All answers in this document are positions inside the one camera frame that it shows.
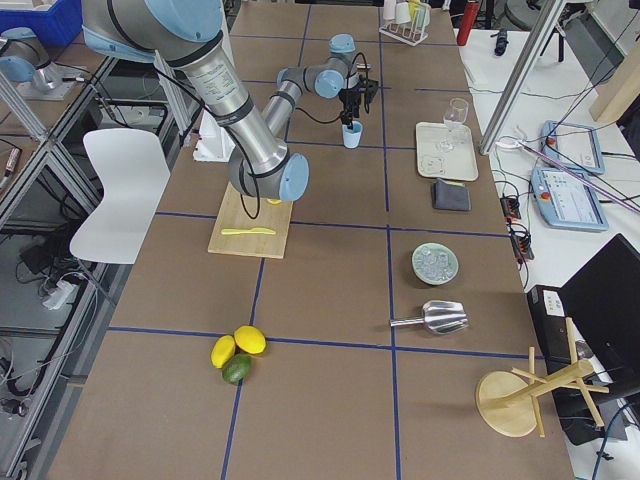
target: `blue bin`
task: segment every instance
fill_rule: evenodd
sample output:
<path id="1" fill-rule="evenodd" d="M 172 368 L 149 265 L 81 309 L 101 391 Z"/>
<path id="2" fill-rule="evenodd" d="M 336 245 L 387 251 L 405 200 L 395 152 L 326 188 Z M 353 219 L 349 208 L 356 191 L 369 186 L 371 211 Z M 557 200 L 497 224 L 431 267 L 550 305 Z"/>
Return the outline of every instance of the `blue bin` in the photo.
<path id="1" fill-rule="evenodd" d="M 43 45 L 65 47 L 82 28 L 81 0 L 58 0 L 49 10 L 0 10 L 0 32 L 29 27 Z"/>

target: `light green plate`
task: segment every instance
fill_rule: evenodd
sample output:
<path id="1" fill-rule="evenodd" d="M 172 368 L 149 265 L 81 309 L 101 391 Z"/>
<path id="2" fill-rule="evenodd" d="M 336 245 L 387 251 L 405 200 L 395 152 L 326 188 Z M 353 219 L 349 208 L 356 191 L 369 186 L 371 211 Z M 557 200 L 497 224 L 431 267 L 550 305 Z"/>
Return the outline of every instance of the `light green plate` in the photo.
<path id="1" fill-rule="evenodd" d="M 455 254 L 439 243 L 423 243 L 413 251 L 411 264 L 416 276 L 429 285 L 447 283 L 458 273 Z"/>

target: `lime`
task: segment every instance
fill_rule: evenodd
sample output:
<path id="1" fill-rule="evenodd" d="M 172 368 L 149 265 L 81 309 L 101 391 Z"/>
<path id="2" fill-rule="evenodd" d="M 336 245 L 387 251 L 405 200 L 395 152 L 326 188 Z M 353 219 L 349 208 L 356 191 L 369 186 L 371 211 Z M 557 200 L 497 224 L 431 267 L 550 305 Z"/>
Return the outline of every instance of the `lime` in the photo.
<path id="1" fill-rule="evenodd" d="M 267 339 L 264 334 L 252 325 L 243 325 L 233 333 L 236 344 L 245 352 L 258 354 L 264 352 L 267 347 Z"/>
<path id="2" fill-rule="evenodd" d="M 222 369 L 225 382 L 237 385 L 251 370 L 251 357 L 246 353 L 234 355 Z"/>

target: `black monitor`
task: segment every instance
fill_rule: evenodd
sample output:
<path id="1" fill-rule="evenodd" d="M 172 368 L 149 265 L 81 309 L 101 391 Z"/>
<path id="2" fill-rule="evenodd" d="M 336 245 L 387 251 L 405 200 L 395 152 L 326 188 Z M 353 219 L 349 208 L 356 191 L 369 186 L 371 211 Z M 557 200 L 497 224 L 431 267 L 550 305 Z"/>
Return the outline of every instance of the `black monitor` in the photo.
<path id="1" fill-rule="evenodd" d="M 614 381 L 611 395 L 600 400 L 640 402 L 640 253 L 618 234 L 558 294 Z M 630 410 L 640 419 L 640 404 Z"/>

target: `chair backrest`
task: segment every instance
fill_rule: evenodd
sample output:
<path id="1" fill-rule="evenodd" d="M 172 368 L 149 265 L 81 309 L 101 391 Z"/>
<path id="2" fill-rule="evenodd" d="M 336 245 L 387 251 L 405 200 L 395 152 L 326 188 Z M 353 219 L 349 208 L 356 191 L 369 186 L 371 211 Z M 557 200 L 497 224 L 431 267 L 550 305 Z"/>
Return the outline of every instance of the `chair backrest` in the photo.
<path id="1" fill-rule="evenodd" d="M 134 263 L 169 180 L 160 140 L 144 130 L 113 128 L 89 132 L 83 143 L 104 196 L 71 240 L 71 253 Z"/>
<path id="2" fill-rule="evenodd" d="M 104 197 L 148 197 L 160 193 L 169 179 L 169 168 L 156 135 L 132 128 L 109 128 L 87 133 L 82 142 Z"/>

